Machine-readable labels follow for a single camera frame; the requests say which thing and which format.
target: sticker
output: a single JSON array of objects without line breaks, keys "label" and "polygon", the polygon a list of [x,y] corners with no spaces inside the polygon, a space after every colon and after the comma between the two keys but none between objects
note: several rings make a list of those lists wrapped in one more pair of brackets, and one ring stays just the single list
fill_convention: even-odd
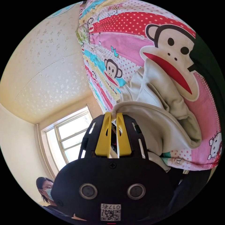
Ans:
[{"label": "sticker", "polygon": [[121,205],[101,204],[102,221],[120,221]]}]

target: bed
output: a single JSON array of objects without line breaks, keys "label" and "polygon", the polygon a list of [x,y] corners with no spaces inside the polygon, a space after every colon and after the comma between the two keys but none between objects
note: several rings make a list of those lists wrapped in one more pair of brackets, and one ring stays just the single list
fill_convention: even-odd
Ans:
[{"label": "bed", "polygon": [[174,81],[202,132],[198,148],[170,151],[162,160],[168,166],[192,171],[218,165],[222,153],[220,120],[211,91],[189,57],[196,36],[191,27],[150,3],[89,0],[80,7],[76,35],[89,86],[103,113],[120,102],[120,87],[150,58]]}]

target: beige towel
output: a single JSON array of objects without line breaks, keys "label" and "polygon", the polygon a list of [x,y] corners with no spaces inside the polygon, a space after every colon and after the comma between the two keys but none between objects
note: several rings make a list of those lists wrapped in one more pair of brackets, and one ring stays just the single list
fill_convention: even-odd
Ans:
[{"label": "beige towel", "polygon": [[130,83],[120,88],[121,101],[116,112],[127,114],[139,125],[149,159],[162,168],[162,153],[172,150],[195,149],[201,141],[201,130],[194,114],[188,109],[171,78],[154,61],[146,59]]}]

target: window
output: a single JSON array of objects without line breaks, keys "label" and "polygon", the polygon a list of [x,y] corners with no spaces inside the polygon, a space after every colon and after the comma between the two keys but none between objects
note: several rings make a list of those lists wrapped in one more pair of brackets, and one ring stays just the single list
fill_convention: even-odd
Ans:
[{"label": "window", "polygon": [[88,107],[85,107],[73,113],[70,118],[45,131],[58,170],[78,159],[82,139],[91,122],[91,114]]}]

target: ceiling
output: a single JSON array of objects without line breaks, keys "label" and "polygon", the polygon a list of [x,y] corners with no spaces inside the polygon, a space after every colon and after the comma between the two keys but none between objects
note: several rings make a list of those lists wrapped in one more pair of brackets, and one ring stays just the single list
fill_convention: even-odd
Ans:
[{"label": "ceiling", "polygon": [[91,94],[75,31],[79,4],[44,19],[12,54],[0,82],[0,103],[36,124]]}]

